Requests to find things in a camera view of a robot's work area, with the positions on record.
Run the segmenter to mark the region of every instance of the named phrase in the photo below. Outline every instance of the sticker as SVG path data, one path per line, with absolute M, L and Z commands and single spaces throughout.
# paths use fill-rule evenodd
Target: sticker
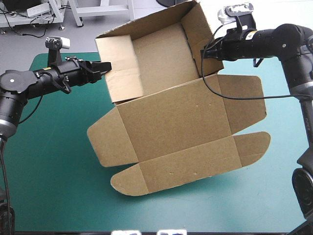
M 251 40 L 257 31 L 251 31 L 247 34 L 246 40 Z

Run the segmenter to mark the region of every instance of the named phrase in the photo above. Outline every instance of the teal tabletop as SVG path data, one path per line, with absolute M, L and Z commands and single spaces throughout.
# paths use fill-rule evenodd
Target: teal tabletop
M 97 53 L 71 53 L 99 60 Z M 38 55 L 31 70 L 46 67 Z M 260 76 L 265 95 L 288 94 L 280 62 L 225 62 L 222 74 Z M 23 116 L 37 103 L 30 100 Z M 267 131 L 271 144 L 258 162 L 181 187 L 129 197 L 110 186 L 128 166 L 104 168 L 87 128 L 113 108 L 105 82 L 44 96 L 36 113 L 18 128 L 5 150 L 16 230 L 287 232 L 304 221 L 291 176 L 308 144 L 295 98 L 266 100 L 267 117 L 239 134 Z

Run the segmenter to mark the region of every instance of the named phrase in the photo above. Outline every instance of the floor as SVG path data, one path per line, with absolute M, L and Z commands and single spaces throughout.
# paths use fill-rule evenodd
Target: floor
M 78 0 L 80 6 L 96 6 L 99 0 Z M 111 0 L 111 4 L 123 4 L 125 0 Z M 203 0 L 207 18 L 213 28 L 219 26 L 217 11 L 224 5 L 242 2 L 240 0 Z M 274 28 L 283 23 L 293 23 L 313 28 L 313 0 L 251 0 L 255 11 L 254 17 L 258 29 Z M 164 9 L 155 0 L 134 0 L 135 17 L 141 18 Z M 68 52 L 96 52 L 94 38 L 106 30 L 110 30 L 129 21 L 127 15 L 84 18 L 84 27 L 77 27 L 72 13 L 66 12 L 65 31 L 59 31 L 58 24 L 52 25 L 47 35 L 63 36 L 71 39 Z M 21 28 L 22 32 L 40 35 L 42 28 L 30 26 Z M 225 33 L 221 30 L 217 36 Z M 34 56 L 47 52 L 45 39 L 21 37 L 7 30 L 7 35 L 0 35 L 0 74 L 5 70 L 28 70 Z

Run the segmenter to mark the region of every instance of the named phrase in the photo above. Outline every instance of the box side panel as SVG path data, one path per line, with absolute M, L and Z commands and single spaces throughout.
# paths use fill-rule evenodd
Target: box side panel
M 220 90 L 216 75 L 208 80 Z M 223 99 L 201 79 L 118 108 L 140 162 L 231 135 Z
M 139 165 L 149 193 L 242 167 L 232 136 L 144 161 Z
M 137 57 L 129 35 L 96 39 L 102 62 L 111 62 L 106 82 L 112 102 L 143 96 Z
M 180 23 L 133 41 L 144 95 L 199 78 Z
M 210 25 L 198 3 L 182 19 L 181 23 L 186 32 L 193 57 L 196 61 L 199 74 L 201 74 L 201 53 L 208 41 L 212 38 Z M 222 61 L 205 59 L 203 62 L 204 75 L 209 75 L 223 69 Z
M 263 96 L 261 80 L 257 76 L 218 75 L 222 94 L 235 97 Z M 231 133 L 237 133 L 266 117 L 263 99 L 224 99 Z
M 129 196 L 141 196 L 149 193 L 139 164 L 113 175 L 111 185 L 115 190 Z
M 117 108 L 92 125 L 87 134 L 101 165 L 115 166 L 138 162 Z
M 146 17 L 129 22 L 111 31 L 105 32 L 98 38 L 129 34 L 132 40 L 158 31 L 169 25 L 175 24 L 196 4 L 195 1 L 186 1 L 165 10 L 153 13 Z
M 267 151 L 270 143 L 270 135 L 267 132 L 234 136 L 234 139 L 243 166 L 259 160 Z

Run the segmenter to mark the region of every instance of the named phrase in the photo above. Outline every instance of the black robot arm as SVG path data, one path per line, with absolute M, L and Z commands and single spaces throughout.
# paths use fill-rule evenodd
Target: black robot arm
M 109 62 L 90 62 L 75 56 L 62 61 L 60 49 L 69 48 L 69 40 L 48 37 L 48 67 L 36 71 L 7 70 L 0 75 L 0 138 L 15 134 L 22 110 L 29 99 L 56 91 L 71 92 L 71 87 L 95 83 L 110 71 Z
M 250 3 L 227 6 L 218 16 L 223 24 L 236 22 L 224 37 L 201 51 L 203 58 L 235 61 L 253 58 L 257 67 L 264 58 L 276 56 L 282 64 L 291 95 L 299 95 L 309 148 L 300 157 L 292 184 L 304 217 L 308 220 L 290 235 L 313 234 L 313 31 L 283 24 L 276 29 L 257 30 Z

